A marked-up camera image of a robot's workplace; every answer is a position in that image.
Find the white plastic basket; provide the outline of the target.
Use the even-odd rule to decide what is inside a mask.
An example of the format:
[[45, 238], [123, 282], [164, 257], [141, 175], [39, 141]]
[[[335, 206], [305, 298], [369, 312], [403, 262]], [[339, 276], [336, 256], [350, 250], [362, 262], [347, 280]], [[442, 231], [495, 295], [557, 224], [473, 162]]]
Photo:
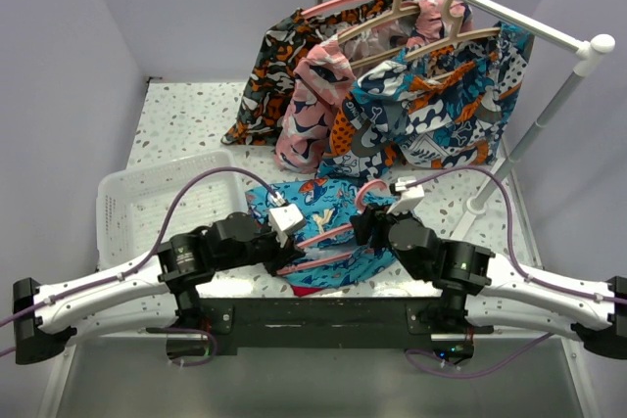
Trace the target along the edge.
[[[234, 165], [229, 152], [218, 150], [105, 177], [96, 200], [98, 267], [108, 269], [150, 250], [180, 189], [202, 172]], [[173, 212], [165, 237], [246, 210], [240, 176], [221, 172], [204, 178], [185, 193]]]

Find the beige hanger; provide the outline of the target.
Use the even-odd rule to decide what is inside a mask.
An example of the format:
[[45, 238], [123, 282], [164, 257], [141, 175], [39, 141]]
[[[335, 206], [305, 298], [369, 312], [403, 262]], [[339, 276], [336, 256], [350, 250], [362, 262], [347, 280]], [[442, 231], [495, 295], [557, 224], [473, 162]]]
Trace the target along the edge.
[[499, 27], [473, 29], [471, 31], [462, 31], [464, 20], [463, 14], [456, 14], [452, 8], [455, 0], [444, 0], [441, 8], [441, 19], [443, 23], [450, 26], [449, 34], [438, 41], [423, 46], [415, 46], [406, 54], [406, 60], [412, 61], [421, 55], [426, 55], [440, 48], [453, 46], [464, 41], [489, 38], [500, 33]]
[[366, 30], [373, 29], [382, 24], [397, 20], [401, 17], [417, 15], [420, 13], [420, 0], [392, 0], [391, 6], [374, 18], [344, 29], [337, 34], [337, 43], [343, 44]]

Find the blue shark print shorts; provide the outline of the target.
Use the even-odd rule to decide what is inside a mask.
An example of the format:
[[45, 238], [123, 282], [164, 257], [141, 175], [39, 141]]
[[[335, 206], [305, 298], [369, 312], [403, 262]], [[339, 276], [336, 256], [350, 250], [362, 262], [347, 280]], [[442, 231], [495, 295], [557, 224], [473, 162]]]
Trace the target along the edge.
[[[306, 219], [306, 226], [295, 233], [297, 243], [350, 223], [357, 215], [354, 200], [361, 184], [347, 179], [321, 177], [305, 181], [274, 183], [271, 188], [280, 193], [288, 203], [295, 204]], [[391, 205], [394, 198], [385, 191], [374, 190], [363, 199], [366, 205]], [[334, 238], [320, 241], [304, 248], [306, 255], [295, 260], [298, 263], [319, 260], [342, 253], [351, 253], [350, 258], [331, 264], [281, 277], [291, 286], [338, 290], [358, 284], [391, 267], [396, 259], [387, 250], [374, 250], [359, 246], [353, 230]]]

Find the beige hanger middle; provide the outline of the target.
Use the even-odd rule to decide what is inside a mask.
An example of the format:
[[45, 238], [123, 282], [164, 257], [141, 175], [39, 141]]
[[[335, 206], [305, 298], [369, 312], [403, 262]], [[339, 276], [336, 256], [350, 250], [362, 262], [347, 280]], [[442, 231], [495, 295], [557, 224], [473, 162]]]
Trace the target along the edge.
[[373, 29], [382, 24], [397, 20], [401, 17], [417, 15], [420, 13], [420, 0], [392, 0], [391, 6], [374, 18], [344, 29], [337, 34], [337, 43], [343, 44], [366, 30]]

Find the beige hanger front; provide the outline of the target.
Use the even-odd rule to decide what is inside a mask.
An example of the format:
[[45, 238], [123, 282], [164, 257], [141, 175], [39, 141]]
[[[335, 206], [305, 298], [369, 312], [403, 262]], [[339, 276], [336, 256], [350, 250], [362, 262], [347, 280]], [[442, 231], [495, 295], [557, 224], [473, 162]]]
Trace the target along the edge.
[[438, 41], [423, 46], [415, 46], [406, 54], [406, 60], [412, 61], [421, 55], [426, 55], [440, 48], [453, 46], [464, 41], [489, 38], [500, 33], [499, 27], [473, 29], [471, 31], [462, 31], [464, 20], [463, 14], [456, 14], [452, 8], [455, 0], [444, 0], [441, 8], [441, 19], [443, 23], [450, 26], [449, 34]]

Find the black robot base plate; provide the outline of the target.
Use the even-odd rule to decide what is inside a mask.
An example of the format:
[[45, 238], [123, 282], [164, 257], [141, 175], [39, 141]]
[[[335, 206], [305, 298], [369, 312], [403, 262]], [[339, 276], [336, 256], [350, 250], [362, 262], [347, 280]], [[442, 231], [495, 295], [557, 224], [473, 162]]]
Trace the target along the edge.
[[455, 298], [208, 298], [192, 316], [147, 332], [207, 332], [219, 354], [241, 348], [431, 348], [434, 335], [494, 331], [471, 326], [467, 313]]

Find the black orange camo shorts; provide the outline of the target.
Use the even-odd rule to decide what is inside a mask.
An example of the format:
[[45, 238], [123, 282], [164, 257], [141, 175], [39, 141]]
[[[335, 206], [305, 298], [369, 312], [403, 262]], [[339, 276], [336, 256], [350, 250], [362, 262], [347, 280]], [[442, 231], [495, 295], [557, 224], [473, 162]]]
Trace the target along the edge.
[[261, 49], [244, 87], [234, 124], [224, 145], [272, 145], [280, 134], [295, 87], [296, 65], [333, 34], [381, 16], [393, 0], [370, 0], [357, 7], [311, 18], [302, 9], [265, 32]]

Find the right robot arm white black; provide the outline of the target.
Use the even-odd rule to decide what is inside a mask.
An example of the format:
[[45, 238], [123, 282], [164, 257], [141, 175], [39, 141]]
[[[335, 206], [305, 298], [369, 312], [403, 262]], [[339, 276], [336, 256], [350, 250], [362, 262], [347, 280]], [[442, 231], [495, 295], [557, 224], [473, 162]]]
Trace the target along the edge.
[[626, 280], [588, 281], [515, 264], [502, 254], [442, 239], [415, 215], [367, 206], [351, 216], [359, 245], [389, 252], [415, 281], [439, 291], [415, 312], [438, 331], [497, 326], [552, 333], [598, 356], [626, 357]]

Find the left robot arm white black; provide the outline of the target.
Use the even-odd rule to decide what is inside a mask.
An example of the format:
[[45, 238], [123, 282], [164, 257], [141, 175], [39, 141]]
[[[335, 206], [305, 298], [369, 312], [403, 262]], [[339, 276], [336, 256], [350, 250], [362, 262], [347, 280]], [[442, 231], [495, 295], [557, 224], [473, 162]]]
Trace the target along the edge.
[[40, 284], [24, 278], [13, 286], [14, 354], [19, 365], [48, 360], [79, 337], [79, 322], [159, 295], [174, 298], [209, 283], [220, 272], [261, 264], [274, 275], [304, 256], [295, 234], [306, 225], [293, 208], [271, 211], [265, 224], [244, 212], [156, 244], [149, 252], [82, 278]]

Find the red folded cloth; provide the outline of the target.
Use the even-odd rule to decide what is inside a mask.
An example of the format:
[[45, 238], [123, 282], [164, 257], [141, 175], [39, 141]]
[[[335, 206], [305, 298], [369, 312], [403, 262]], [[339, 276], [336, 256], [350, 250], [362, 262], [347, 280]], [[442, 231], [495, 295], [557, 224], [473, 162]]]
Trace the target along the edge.
[[293, 294], [298, 297], [307, 297], [322, 291], [321, 288], [312, 288], [312, 287], [302, 287], [302, 286], [291, 286]]

